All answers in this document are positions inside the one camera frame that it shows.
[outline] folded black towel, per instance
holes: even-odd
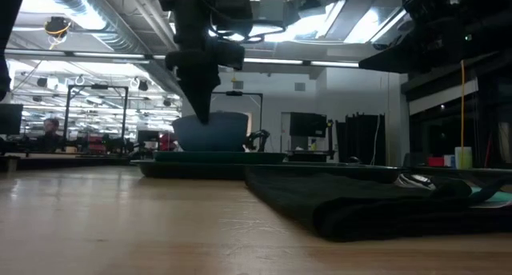
[[[327,174],[259,172],[246,184],[278,212],[333,241],[512,231],[512,209],[470,208],[493,192],[471,195],[463,181],[437,180],[432,191]]]

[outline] blue bowl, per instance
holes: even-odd
[[[174,133],[185,151],[242,152],[247,136],[249,117],[235,112],[210,114],[203,125],[195,115],[173,122]]]

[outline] black tray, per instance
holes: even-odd
[[[209,163],[209,164],[276,164],[282,162],[284,153],[256,152],[155,152],[158,162]]]
[[[400,168],[333,163],[301,164],[297,162],[283,162],[274,165],[251,165],[158,162],[152,160],[137,160],[132,161],[132,163],[138,165],[146,177],[182,179],[245,180],[248,172],[272,171],[289,174],[290,176],[312,176],[319,173],[328,173],[361,180],[391,183],[402,172]]]

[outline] man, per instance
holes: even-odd
[[[44,121],[45,135],[38,138],[39,151],[55,152],[57,148],[62,147],[62,136],[57,134],[58,120],[47,118]]]

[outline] wooden table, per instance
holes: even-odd
[[[511,274],[512,235],[331,243],[241,181],[132,167],[0,180],[0,274]]]

